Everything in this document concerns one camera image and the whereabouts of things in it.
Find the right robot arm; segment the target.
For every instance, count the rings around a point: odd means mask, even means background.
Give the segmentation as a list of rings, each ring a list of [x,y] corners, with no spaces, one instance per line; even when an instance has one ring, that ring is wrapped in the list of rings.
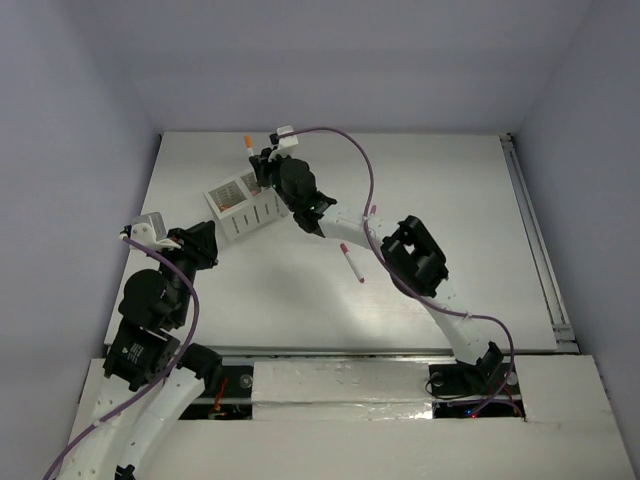
[[[449,281],[446,256],[422,221],[389,222],[349,210],[322,193],[307,162],[266,148],[249,157],[259,186],[272,189],[308,234],[374,253],[404,295],[423,303],[448,340],[462,384],[481,395],[496,381],[504,355],[463,307]]]

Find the pink capped white marker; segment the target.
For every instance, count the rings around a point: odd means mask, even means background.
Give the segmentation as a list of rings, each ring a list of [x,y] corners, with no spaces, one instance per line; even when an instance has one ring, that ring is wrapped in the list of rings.
[[[361,270],[359,269],[359,267],[357,266],[356,262],[352,258],[348,246],[345,243],[341,243],[340,244],[340,249],[341,249],[341,252],[342,252],[344,258],[346,259],[349,267],[351,268],[352,272],[354,273],[356,279],[358,280],[359,283],[363,284],[365,282],[365,277],[363,276]]]

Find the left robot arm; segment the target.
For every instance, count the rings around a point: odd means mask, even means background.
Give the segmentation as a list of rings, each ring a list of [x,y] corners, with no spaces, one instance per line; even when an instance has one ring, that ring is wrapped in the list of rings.
[[[117,479],[139,479],[143,463],[163,434],[200,394],[217,392],[223,381],[222,357],[190,338],[171,332],[196,327],[199,314],[194,280],[217,265],[216,226],[200,222],[166,230],[159,213],[143,215],[122,232],[123,240],[158,261],[158,267],[132,274],[118,306],[120,321],[103,369],[106,377],[125,381],[134,394],[127,408],[141,404],[140,393],[158,390],[145,406],[114,468]]]

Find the orange capped white marker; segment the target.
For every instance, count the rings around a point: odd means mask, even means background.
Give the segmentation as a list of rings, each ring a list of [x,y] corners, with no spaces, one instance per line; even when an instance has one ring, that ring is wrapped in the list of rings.
[[[254,156],[255,153],[254,153],[254,149],[253,149],[253,144],[252,144],[252,141],[251,141],[251,138],[250,138],[249,135],[245,135],[244,136],[244,144],[245,144],[245,148],[246,148],[248,156],[249,157]]]

